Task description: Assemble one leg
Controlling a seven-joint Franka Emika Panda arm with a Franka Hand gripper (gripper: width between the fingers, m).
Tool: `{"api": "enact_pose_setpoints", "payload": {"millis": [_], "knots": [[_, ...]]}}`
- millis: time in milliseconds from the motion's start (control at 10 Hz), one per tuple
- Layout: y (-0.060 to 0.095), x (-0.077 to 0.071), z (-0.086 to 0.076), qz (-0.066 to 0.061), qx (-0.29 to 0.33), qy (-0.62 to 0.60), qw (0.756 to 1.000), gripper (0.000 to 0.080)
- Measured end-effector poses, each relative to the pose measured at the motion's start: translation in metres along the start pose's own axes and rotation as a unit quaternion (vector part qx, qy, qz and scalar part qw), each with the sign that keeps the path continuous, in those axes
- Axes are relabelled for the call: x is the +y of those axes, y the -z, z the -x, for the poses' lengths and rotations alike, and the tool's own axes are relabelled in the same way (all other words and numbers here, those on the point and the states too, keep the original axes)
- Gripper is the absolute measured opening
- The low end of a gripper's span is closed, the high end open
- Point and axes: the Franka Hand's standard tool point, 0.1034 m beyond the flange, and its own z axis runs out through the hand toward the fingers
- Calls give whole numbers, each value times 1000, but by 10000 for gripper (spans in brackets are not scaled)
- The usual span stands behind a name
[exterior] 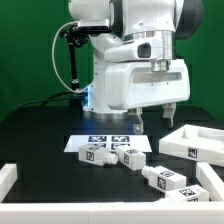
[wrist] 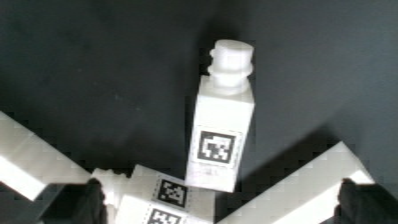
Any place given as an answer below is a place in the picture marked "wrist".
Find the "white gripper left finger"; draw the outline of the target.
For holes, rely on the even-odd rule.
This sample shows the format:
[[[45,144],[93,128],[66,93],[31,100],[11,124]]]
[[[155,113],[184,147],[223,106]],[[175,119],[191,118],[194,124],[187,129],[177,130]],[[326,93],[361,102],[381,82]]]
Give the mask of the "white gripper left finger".
[[[0,112],[0,182],[34,201],[52,183],[86,183],[91,174]]]

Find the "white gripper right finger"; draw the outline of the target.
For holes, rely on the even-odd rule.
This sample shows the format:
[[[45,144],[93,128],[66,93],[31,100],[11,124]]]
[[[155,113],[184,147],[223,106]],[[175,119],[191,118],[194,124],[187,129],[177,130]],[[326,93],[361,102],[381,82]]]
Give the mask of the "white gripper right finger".
[[[345,178],[358,184],[376,183],[340,142],[217,224],[320,224],[335,215]]]

